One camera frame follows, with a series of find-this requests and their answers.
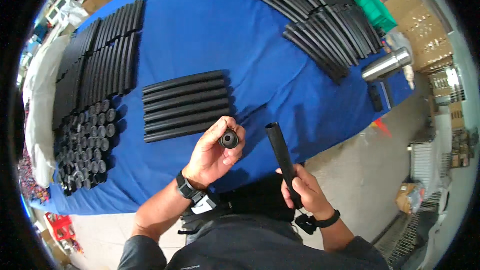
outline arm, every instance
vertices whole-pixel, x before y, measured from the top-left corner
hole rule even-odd
[[[293,165],[297,172],[297,177],[292,181],[292,186],[300,195],[301,202],[305,209],[313,214],[316,220],[327,220],[333,216],[334,209],[327,201],[322,189],[318,185],[315,176],[311,175],[301,165]],[[290,198],[290,192],[283,181],[282,195],[289,208],[293,208],[293,201]],[[321,228],[321,236],[323,237],[323,248],[326,252],[335,252],[345,249],[353,240],[354,235],[350,229],[343,223],[342,219],[338,219],[333,225]]]
[[[218,142],[227,128],[233,129],[238,135],[239,143],[233,149],[223,148]],[[198,140],[188,165],[182,170],[183,177],[194,188],[207,189],[240,159],[243,146],[245,129],[238,125],[234,118],[221,117]],[[177,181],[174,179],[138,209],[132,237],[142,235],[158,242],[160,236],[174,225],[191,202],[177,191]]]

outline black t-shirt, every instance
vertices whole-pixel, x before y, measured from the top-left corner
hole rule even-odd
[[[388,269],[362,237],[327,253],[302,244],[290,224],[261,217],[230,216],[206,225],[199,237],[167,260],[153,239],[136,235],[125,243],[118,266],[126,269]]]

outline hand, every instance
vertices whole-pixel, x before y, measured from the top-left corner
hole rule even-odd
[[[300,200],[305,209],[308,212],[313,213],[317,220],[326,220],[332,217],[335,210],[327,201],[327,198],[318,185],[315,176],[307,172],[307,170],[305,170],[300,164],[293,165],[293,169],[297,173],[297,176],[293,178],[292,186],[300,195]],[[276,172],[281,174],[282,170],[278,168]],[[293,201],[290,198],[290,191],[285,180],[282,182],[280,189],[286,205],[293,209]]]
[[[219,144],[219,139],[227,128],[233,129],[238,136],[238,145],[227,149]],[[241,158],[242,149],[245,146],[245,129],[229,116],[222,116],[212,125],[198,140],[193,149],[190,162],[183,168],[183,177],[195,189],[206,189]]]

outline orange object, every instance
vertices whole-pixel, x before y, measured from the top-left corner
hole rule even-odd
[[[378,126],[378,128],[384,132],[385,134],[387,134],[387,136],[389,137],[392,137],[392,133],[390,133],[390,131],[388,130],[387,128],[387,125],[385,125],[383,122],[382,122],[382,119],[381,118],[378,118],[377,120],[375,120],[373,123],[375,123],[376,126]]]
[[[52,226],[53,234],[57,241],[75,238],[75,233],[70,233],[70,225],[72,224],[70,216],[60,216],[49,212],[45,213],[45,216],[48,223]]]

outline black watch strap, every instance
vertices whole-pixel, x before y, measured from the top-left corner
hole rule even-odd
[[[315,226],[319,228],[326,228],[330,225],[333,225],[339,219],[340,219],[340,212],[338,209],[336,209],[335,212],[333,213],[333,216],[330,217],[330,219],[315,221]]]
[[[177,190],[186,199],[192,199],[197,195],[199,190],[195,189],[185,177],[183,177],[182,171],[177,175]]]

